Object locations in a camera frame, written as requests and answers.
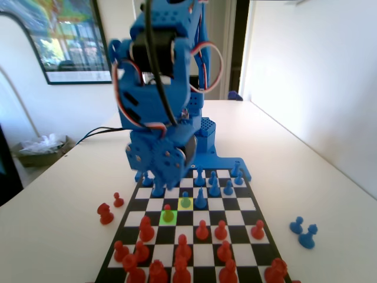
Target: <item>black cable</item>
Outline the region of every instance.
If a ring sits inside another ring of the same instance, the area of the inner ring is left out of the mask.
[[[158,94],[160,95],[160,99],[164,106],[166,115],[169,118],[170,123],[173,126],[176,126],[177,121],[170,108],[169,102],[167,101],[165,91],[164,91],[164,86],[160,77],[160,67],[158,66],[156,46],[154,45],[154,38],[153,38],[153,32],[152,32],[151,5],[152,5],[152,0],[145,1],[145,12],[144,12],[145,13],[145,33],[147,36],[146,43],[147,43],[147,54],[148,54],[149,64],[151,66],[152,73],[156,81]]]

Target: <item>red chess piece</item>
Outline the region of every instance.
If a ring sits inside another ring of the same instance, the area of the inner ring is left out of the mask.
[[[284,283],[287,274],[287,264],[281,258],[275,258],[271,266],[264,271],[264,279],[266,283]]]
[[[228,232],[225,229],[225,221],[219,221],[219,226],[214,230],[214,235],[218,240],[223,240],[226,238]]]
[[[149,283],[167,283],[167,273],[161,261],[156,259],[149,266]]]
[[[220,270],[219,274],[220,283],[237,283],[236,263],[232,259],[228,259],[225,267]]]
[[[149,242],[153,239],[154,229],[151,226],[151,219],[148,216],[144,216],[140,222],[140,239],[143,242]]]
[[[232,251],[228,241],[224,241],[223,244],[217,249],[217,257],[222,262],[227,262],[232,258]]]
[[[199,227],[196,228],[196,231],[195,231],[196,238],[198,238],[199,240],[205,240],[207,239],[208,234],[209,232],[206,226],[206,221],[201,220],[199,222]]]
[[[135,256],[136,256],[136,261],[137,262],[143,262],[143,261],[146,261],[147,258],[149,257],[149,249],[147,246],[145,246],[143,244],[142,241],[138,241],[136,243],[136,252],[135,252]]]
[[[119,193],[115,193],[114,197],[115,197],[114,206],[116,208],[120,208],[123,205],[124,200],[119,198]]]
[[[114,219],[114,214],[110,212],[110,207],[106,203],[98,207],[97,213],[101,215],[100,222],[102,225],[107,225]]]
[[[261,240],[264,237],[263,232],[264,223],[262,220],[258,220],[256,226],[252,227],[252,236],[254,239]]]
[[[127,283],[145,283],[144,270],[137,268],[136,256],[128,254],[123,258],[123,268],[128,272]]]
[[[187,238],[185,234],[181,234],[178,237],[178,247],[176,249],[176,257],[181,255],[183,256],[186,261],[189,261],[191,258],[191,248],[187,245]]]
[[[122,241],[115,242],[114,249],[115,249],[114,259],[117,262],[122,262],[123,258],[130,253],[128,248],[123,245]]]
[[[187,270],[187,261],[183,256],[176,257],[174,267],[176,271],[173,275],[173,283],[191,283],[191,274]]]

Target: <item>table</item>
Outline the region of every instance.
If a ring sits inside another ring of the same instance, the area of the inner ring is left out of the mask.
[[[219,156],[242,157],[254,194],[292,279],[374,282],[377,202],[250,102],[206,101]],[[119,127],[118,114],[106,126]],[[128,131],[90,137],[0,208],[0,281],[94,282],[125,211],[102,226],[98,206],[135,187]],[[302,248],[288,225],[316,223]]]

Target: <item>white wall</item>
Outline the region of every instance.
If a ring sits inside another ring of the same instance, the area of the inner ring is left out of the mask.
[[[258,1],[246,94],[377,197],[377,1]]]

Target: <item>black and white chessboard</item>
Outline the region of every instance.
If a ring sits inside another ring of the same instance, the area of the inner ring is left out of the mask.
[[[217,174],[221,188],[221,196],[217,198],[209,195],[208,179],[213,170]],[[147,278],[149,265],[158,259],[163,263],[169,275],[169,282],[172,282],[175,271],[174,251],[178,246],[178,236],[183,233],[193,251],[187,265],[191,273],[191,281],[219,282],[219,272],[225,263],[217,257],[217,248],[222,241],[216,239],[214,230],[219,221],[224,220],[228,231],[226,240],[230,243],[233,259],[236,261],[239,282],[265,282],[263,276],[265,269],[270,266],[272,260],[280,258],[280,254],[249,183],[243,181],[242,185],[235,184],[234,178],[230,177],[230,169],[206,169],[203,171],[203,177],[206,178],[207,190],[203,190],[203,195],[208,200],[207,207],[201,210],[195,208],[194,205],[188,209],[182,208],[180,198],[183,192],[188,192],[188,196],[192,198],[191,203],[198,194],[199,187],[194,185],[196,177],[196,170],[189,170],[179,186],[177,185],[171,191],[166,190],[160,198],[154,198],[151,195],[152,188],[143,187],[142,180],[138,182],[96,283],[124,283],[126,281],[127,273],[123,270],[122,264],[114,260],[114,243],[121,240],[124,245],[128,246],[130,252],[134,252],[135,244],[140,240],[139,225],[144,215],[149,216],[155,230],[154,238],[144,243],[150,250],[150,256],[148,260],[138,264],[138,267],[145,271]],[[229,179],[232,180],[234,192],[227,196],[223,193],[223,189]],[[176,218],[171,223],[164,223],[160,220],[165,204],[169,204],[171,210],[176,213]],[[256,240],[251,236],[250,231],[259,219],[264,222],[265,236],[261,240]],[[206,221],[210,231],[205,241],[198,240],[195,236],[195,230],[201,220]],[[292,283],[288,275],[285,282]]]

